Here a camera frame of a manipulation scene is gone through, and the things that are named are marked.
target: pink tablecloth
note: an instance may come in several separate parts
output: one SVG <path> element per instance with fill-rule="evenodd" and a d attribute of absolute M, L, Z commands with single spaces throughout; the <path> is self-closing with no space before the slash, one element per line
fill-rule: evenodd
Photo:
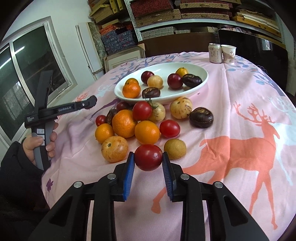
<path fill-rule="evenodd" d="M 268 238 L 277 240 L 296 213 L 296 110 L 268 75 L 239 56 L 230 66 L 210 63 L 208 53 L 170 54 L 125 63 L 101 77 L 77 98 L 96 95 L 97 105 L 58 120 L 56 157 L 42 178 L 49 206 L 75 181 L 96 182 L 113 171 L 116 164 L 104 160 L 95 140 L 95 118 L 119 102 L 113 90 L 122 77 L 164 62 L 192 63 L 209 72 L 207 84 L 190 99 L 194 108 L 214 115 L 207 129 L 179 121 L 187 154 L 174 162 L 201 182 L 222 180 Z M 163 149 L 166 140 L 156 145 Z M 139 146 L 134 137 L 128 143 L 130 151 Z M 171 203 L 164 187 L 161 166 L 152 172 L 135 168 L 129 199 L 115 204 L 119 241 L 180 240 L 182 204 Z"/>

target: orange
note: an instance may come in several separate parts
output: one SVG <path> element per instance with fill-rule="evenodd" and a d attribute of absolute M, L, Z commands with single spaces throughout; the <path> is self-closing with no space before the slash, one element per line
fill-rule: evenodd
<path fill-rule="evenodd" d="M 136 84 L 139 84 L 139 82 L 135 79 L 135 78 L 129 78 L 125 85 L 129 85 L 129 84 L 132 84 L 132 83 L 136 83 Z"/>
<path fill-rule="evenodd" d="M 114 131 L 111 125 L 104 123 L 97 127 L 94 136 L 102 144 L 107 138 L 114 136 Z"/>
<path fill-rule="evenodd" d="M 160 131 L 152 121 L 143 120 L 136 125 L 135 136 L 142 145 L 155 144 L 160 137 Z"/>
<path fill-rule="evenodd" d="M 122 88 L 122 94 L 126 98 L 137 98 L 141 92 L 141 87 L 137 83 L 126 84 Z"/>
<path fill-rule="evenodd" d="M 123 138 L 129 138 L 135 134 L 137 123 L 133 119 L 133 112 L 131 110 L 121 110 L 112 119 L 114 132 Z"/>
<path fill-rule="evenodd" d="M 188 74 L 188 70 L 185 68 L 178 68 L 178 70 L 176 71 L 176 74 L 180 75 L 181 77 L 183 77 L 184 75 Z"/>
<path fill-rule="evenodd" d="M 128 142 L 123 137 L 109 137 L 103 142 L 101 152 L 108 162 L 123 161 L 128 153 Z"/>

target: window pane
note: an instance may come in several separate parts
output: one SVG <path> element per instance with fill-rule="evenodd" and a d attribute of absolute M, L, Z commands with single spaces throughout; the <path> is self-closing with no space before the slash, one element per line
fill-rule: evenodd
<path fill-rule="evenodd" d="M 15 40 L 13 47 L 21 73 L 34 98 L 40 73 L 43 70 L 54 71 L 49 93 L 66 82 L 52 53 L 43 26 Z"/>
<path fill-rule="evenodd" d="M 0 125 L 12 140 L 33 111 L 13 66 L 9 47 L 0 54 Z"/>

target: black wrinkled fruit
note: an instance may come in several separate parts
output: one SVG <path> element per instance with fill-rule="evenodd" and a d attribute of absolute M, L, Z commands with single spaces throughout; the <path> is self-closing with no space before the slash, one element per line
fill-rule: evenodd
<path fill-rule="evenodd" d="M 207 128 L 213 124 L 214 116 L 208 109 L 198 107 L 190 113 L 189 121 L 195 127 Z"/>
<path fill-rule="evenodd" d="M 106 122 L 112 126 L 112 119 L 114 115 L 116 115 L 118 111 L 116 109 L 110 109 L 107 116 L 106 116 Z"/>
<path fill-rule="evenodd" d="M 202 79 L 199 76 L 193 74 L 185 74 L 182 78 L 182 81 L 190 88 L 194 88 L 202 83 Z"/>
<path fill-rule="evenodd" d="M 149 87 L 142 91 L 142 98 L 154 98 L 160 96 L 160 90 L 156 87 Z"/>

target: silver screw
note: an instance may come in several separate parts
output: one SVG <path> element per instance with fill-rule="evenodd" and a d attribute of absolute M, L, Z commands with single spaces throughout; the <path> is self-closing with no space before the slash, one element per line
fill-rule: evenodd
<path fill-rule="evenodd" d="M 223 187 L 223 183 L 222 182 L 215 182 L 215 187 L 216 188 L 222 188 Z"/>
<path fill-rule="evenodd" d="M 79 188 L 82 186 L 82 182 L 75 182 L 73 185 L 75 188 Z"/>
<path fill-rule="evenodd" d="M 189 179 L 189 175 L 188 174 L 182 174 L 181 175 L 181 179 L 188 180 Z"/>
<path fill-rule="evenodd" d="M 110 180 L 113 180 L 116 178 L 116 175 L 114 173 L 110 173 L 110 174 L 108 174 L 107 178 Z"/>

